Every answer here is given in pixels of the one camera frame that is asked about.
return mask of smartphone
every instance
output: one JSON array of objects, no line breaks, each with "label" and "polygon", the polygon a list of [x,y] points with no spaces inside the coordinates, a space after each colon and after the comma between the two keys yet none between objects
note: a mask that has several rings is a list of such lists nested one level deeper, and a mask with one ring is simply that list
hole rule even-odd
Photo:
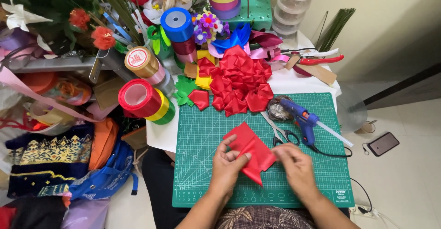
[{"label": "smartphone", "polygon": [[398,146],[400,142],[395,138],[395,136],[388,132],[380,138],[374,140],[371,143],[367,144],[370,151],[376,156],[380,157],[381,155],[387,153],[390,149]]}]

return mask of power strip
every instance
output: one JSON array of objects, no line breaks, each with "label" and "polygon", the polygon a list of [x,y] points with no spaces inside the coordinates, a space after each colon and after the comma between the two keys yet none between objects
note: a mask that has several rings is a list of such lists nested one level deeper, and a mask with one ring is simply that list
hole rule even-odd
[{"label": "power strip", "polygon": [[364,217],[372,218],[372,219],[376,218],[375,215],[373,214],[373,210],[375,209],[374,207],[372,208],[371,212],[365,213],[365,214],[361,213],[360,210],[358,209],[358,207],[361,207],[361,208],[363,208],[366,211],[369,211],[369,209],[370,209],[370,206],[364,206],[364,205],[356,204],[355,207],[350,207],[349,208],[349,210],[351,211],[351,215],[359,215],[359,216],[364,216]]}]

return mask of cutting mat grid lines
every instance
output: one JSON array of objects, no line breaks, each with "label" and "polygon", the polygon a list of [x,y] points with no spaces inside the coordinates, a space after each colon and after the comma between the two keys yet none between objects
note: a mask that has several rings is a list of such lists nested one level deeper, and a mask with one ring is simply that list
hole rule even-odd
[{"label": "cutting mat grid lines", "polygon": [[[319,116],[320,121],[332,130],[339,124],[330,93],[285,94],[294,102]],[[212,106],[200,112],[195,106],[182,106],[179,110],[178,140],[173,189],[174,207],[192,207],[207,191],[211,180],[212,157],[222,137],[234,127],[246,122],[257,136],[273,147],[274,132],[260,113],[235,114],[225,117],[223,111]],[[299,137],[300,128],[291,122],[275,122],[281,129],[293,131]],[[343,143],[321,127],[314,128],[316,147],[328,154],[344,155]],[[320,191],[338,207],[354,206],[351,182],[346,159],[317,154],[302,143],[299,146],[310,155]],[[262,172],[263,187],[240,173],[228,207],[247,205],[274,205],[285,208],[302,207],[286,181],[281,164],[273,164]]]}]

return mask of hand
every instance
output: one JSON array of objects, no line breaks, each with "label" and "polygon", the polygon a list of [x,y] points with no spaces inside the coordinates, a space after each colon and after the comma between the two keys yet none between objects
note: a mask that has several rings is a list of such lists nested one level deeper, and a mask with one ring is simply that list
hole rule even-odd
[{"label": "hand", "polygon": [[315,184],[310,156],[292,143],[281,144],[271,151],[282,162],[289,185],[304,204],[314,202],[322,196]]},{"label": "hand", "polygon": [[240,169],[251,159],[251,153],[245,153],[237,158],[239,151],[229,151],[227,146],[237,138],[232,135],[221,142],[213,156],[213,170],[207,193],[221,195],[225,205],[233,195]]}]

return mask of orange artificial flower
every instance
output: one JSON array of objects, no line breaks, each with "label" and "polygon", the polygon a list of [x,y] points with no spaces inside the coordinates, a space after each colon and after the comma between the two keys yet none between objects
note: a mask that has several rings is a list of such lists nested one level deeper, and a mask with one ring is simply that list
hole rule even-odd
[{"label": "orange artificial flower", "polygon": [[87,31],[87,22],[90,21],[89,15],[82,8],[75,8],[71,11],[69,22],[71,25]]},{"label": "orange artificial flower", "polygon": [[116,40],[113,38],[113,31],[111,29],[98,26],[91,37],[95,39],[94,46],[101,50],[107,50],[116,45]]}]

